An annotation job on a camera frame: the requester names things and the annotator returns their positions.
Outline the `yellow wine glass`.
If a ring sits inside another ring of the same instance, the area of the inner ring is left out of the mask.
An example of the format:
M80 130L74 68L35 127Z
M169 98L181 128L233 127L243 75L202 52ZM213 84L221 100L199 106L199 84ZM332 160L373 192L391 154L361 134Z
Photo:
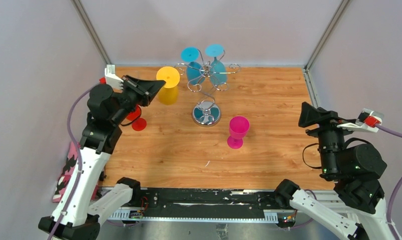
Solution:
M178 98L179 71L174 67L164 66L157 71L156 80L165 81L165 85L158 93L159 102L164 105L174 104Z

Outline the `red wine glass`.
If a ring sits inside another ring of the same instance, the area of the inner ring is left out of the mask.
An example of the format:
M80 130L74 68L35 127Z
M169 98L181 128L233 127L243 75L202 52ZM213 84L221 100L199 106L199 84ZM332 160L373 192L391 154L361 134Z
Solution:
M142 110L140 106L136 106L136 110L129 113L126 117L126 120L129 121L128 124L135 131L142 131L147 126L146 120L142 118Z

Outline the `blue wine glass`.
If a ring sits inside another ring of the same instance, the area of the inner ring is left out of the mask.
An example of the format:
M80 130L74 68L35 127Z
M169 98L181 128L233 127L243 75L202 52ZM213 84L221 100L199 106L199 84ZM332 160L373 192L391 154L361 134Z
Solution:
M182 50L182 61L187 63L186 77L190 85L202 84L205 80L203 76L203 66L197 62L200 52L196 47L187 47Z
M209 45L205 53L209 57L214 57L213 62L210 64L212 74L210 77L211 82L214 86L219 86L227 82L227 74L226 74L226 67L220 61L225 54L224 47L220 44L211 44Z

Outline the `pink wine glass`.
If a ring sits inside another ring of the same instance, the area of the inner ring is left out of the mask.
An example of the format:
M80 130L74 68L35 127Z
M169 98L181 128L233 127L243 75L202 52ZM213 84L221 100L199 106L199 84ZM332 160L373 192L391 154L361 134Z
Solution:
M229 122L229 137L227 144L232 149L239 149L243 146L243 138L250 129L250 122L243 116L235 116Z

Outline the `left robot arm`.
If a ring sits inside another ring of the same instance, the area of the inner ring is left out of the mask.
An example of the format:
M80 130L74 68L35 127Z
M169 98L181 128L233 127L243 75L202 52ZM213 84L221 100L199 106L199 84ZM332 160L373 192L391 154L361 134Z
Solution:
M93 192L122 134L121 123L137 107L147 107L165 86L164 80L142 80L130 75L107 79L85 92L89 112L80 140L71 141L77 164L65 193L50 216L38 228L60 240L95 240L101 226L121 206L137 206L142 200L139 181L123 177L96 202Z

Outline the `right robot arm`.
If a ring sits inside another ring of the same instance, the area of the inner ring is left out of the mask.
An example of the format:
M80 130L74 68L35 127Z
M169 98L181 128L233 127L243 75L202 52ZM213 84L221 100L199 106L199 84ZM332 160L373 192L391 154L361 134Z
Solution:
M369 142L350 146L345 136L353 132L376 133L384 115L364 108L355 119L344 119L332 110L301 105L298 125L317 138L321 177L334 182L339 199L357 215L350 220L308 195L299 185L284 179L274 192L275 204L307 214L341 240L398 240L400 234L387 215L384 190L379 182L387 165Z

